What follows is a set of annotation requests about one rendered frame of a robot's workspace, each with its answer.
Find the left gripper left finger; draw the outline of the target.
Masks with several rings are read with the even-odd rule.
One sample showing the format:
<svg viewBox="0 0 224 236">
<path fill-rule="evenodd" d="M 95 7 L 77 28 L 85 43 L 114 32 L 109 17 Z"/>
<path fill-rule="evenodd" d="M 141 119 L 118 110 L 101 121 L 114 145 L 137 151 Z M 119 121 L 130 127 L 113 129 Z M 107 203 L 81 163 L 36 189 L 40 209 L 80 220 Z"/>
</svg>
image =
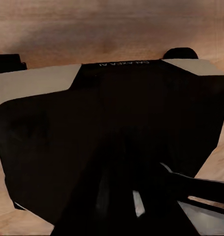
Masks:
<svg viewBox="0 0 224 236">
<path fill-rule="evenodd" d="M 111 161 L 110 218 L 92 219 L 105 165 Z M 117 131 L 101 137 L 52 236 L 125 236 Z"/>
</svg>

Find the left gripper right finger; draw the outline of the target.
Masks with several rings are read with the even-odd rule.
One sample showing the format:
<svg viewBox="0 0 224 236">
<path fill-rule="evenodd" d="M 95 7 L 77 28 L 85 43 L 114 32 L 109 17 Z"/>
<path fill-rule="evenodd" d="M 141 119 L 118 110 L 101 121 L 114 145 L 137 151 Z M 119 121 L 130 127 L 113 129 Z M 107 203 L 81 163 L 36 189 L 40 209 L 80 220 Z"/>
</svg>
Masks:
<svg viewBox="0 0 224 236">
<path fill-rule="evenodd" d="M 135 138 L 117 138 L 125 236 L 200 236 Z M 136 216 L 128 165 L 147 219 Z"/>
</svg>

